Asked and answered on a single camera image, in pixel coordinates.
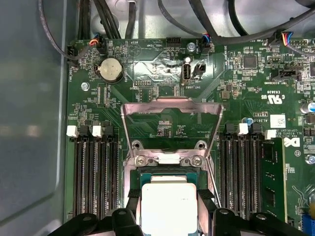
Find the blue wire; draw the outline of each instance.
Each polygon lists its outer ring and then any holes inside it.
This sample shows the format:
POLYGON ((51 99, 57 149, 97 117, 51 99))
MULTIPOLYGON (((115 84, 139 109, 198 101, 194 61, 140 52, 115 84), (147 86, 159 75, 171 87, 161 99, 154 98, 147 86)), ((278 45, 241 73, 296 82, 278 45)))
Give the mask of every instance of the blue wire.
POLYGON ((293 35, 293 32, 291 32, 291 33, 289 34, 289 36, 287 37, 287 39, 286 39, 286 43, 287 43, 287 44, 290 43, 290 40, 291 40, 292 35, 293 35))
POLYGON ((203 37, 205 37, 207 39, 207 42, 210 43, 210 38, 207 35, 203 35, 203 37))

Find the capacitor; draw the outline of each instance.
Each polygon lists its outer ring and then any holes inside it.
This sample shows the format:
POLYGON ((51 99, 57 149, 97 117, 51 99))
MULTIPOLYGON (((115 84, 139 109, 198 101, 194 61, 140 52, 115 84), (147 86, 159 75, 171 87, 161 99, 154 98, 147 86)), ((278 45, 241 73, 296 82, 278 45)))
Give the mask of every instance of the capacitor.
POLYGON ((124 76, 124 67, 116 58, 106 58, 96 66, 96 73, 105 82, 114 84, 119 82, 124 76))
POLYGON ((313 113, 315 112, 315 102, 304 103, 301 106, 302 113, 313 113))
POLYGON ((254 120, 252 118, 244 117, 242 123, 247 123, 248 126, 251 126, 254 123, 254 120))

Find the screw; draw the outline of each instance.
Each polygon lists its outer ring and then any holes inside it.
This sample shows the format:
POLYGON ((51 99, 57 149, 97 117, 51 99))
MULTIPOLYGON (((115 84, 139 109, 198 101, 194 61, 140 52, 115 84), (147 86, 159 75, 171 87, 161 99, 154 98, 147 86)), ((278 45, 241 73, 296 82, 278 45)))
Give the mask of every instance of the screw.
POLYGON ((201 166, 202 160, 201 160, 200 156, 195 156, 195 157, 192 159, 192 164, 193 164, 194 166, 201 166))
POLYGON ((222 209, 222 210, 220 210, 220 213, 223 214, 223 215, 227 215, 228 214, 228 210, 222 209))
POLYGON ((266 219, 267 219, 267 217, 264 216, 264 215, 262 215, 262 214, 258 214, 256 217, 257 217, 259 220, 266 220, 266 219))
POLYGON ((315 156, 307 155, 306 158, 305 158, 305 161, 309 165, 315 164, 315 156))
POLYGON ((196 45, 194 43, 187 44, 187 50, 189 52, 194 52, 196 50, 196 45))
POLYGON ((81 89, 82 89, 83 91, 88 91, 88 90, 90 89, 89 83, 83 82, 83 83, 81 84, 81 89))
POLYGON ((138 156, 137 165, 138 166, 145 166, 146 165, 146 158, 144 156, 138 156))

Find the integrated circuit chip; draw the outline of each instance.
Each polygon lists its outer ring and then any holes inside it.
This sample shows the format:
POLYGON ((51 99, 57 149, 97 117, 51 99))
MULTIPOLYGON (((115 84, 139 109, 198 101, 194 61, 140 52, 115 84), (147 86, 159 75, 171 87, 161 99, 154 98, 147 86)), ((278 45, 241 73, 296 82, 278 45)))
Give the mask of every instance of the integrated circuit chip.
POLYGON ((255 55, 244 55, 243 56, 243 67, 248 69, 257 68, 257 58, 255 55))
POLYGON ((222 99, 230 99, 230 92, 229 91, 222 91, 221 92, 222 99))

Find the ram slot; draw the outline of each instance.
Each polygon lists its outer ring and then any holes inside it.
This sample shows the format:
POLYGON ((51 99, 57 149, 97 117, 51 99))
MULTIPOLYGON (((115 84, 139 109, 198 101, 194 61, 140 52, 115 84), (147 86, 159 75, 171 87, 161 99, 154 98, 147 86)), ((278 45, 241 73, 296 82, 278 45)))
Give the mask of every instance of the ram slot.
POLYGON ((239 179, 239 160, 238 160, 238 140, 233 140, 232 148, 232 182, 233 182, 233 209, 240 212, 240 179, 239 179))
POLYGON ((225 168, 226 168, 226 203, 227 207, 233 209, 233 182, 231 181, 233 178, 233 170, 232 170, 232 141, 225 141, 225 168))
POLYGON ((220 198, 221 198, 221 203, 222 207, 227 207, 226 204, 226 169, 225 169, 225 140, 220 141, 220 146, 219 146, 219 165, 220 165, 220 198))
POLYGON ((75 142, 74 144, 74 188, 73 188, 73 216, 81 213, 81 171, 82 171, 82 143, 75 142))
POLYGON ((250 201, 251 201, 251 157, 250 157, 250 142, 249 140, 244 140, 243 146, 243 158, 244 158, 244 198, 245 198, 245 218, 249 219, 250 217, 250 201))
POLYGON ((244 168, 244 140, 237 142, 237 175, 238 175, 238 205, 239 215, 245 218, 245 168, 244 168))
POLYGON ((88 197, 88 213, 94 213, 95 199, 95 142, 90 142, 90 158, 89 158, 89 197, 88 197))
POLYGON ((100 143, 98 156, 98 214, 99 219, 103 219, 107 213, 107 161, 106 161, 106 142, 100 143))
POLYGON ((90 190, 90 142, 89 140, 85 140, 83 142, 82 148, 82 162, 83 162, 83 170, 81 172, 82 175, 82 213, 89 212, 89 190, 90 190))
POLYGON ((108 162, 109 172, 108 181, 110 182, 107 191, 108 210, 117 208, 118 197, 118 158, 117 158, 117 143, 111 141, 107 145, 106 160, 108 162))
POLYGON ((254 209, 253 212, 261 211, 261 193, 260 193, 260 145, 257 137, 252 138, 252 159, 253 159, 253 169, 254 169, 254 209))

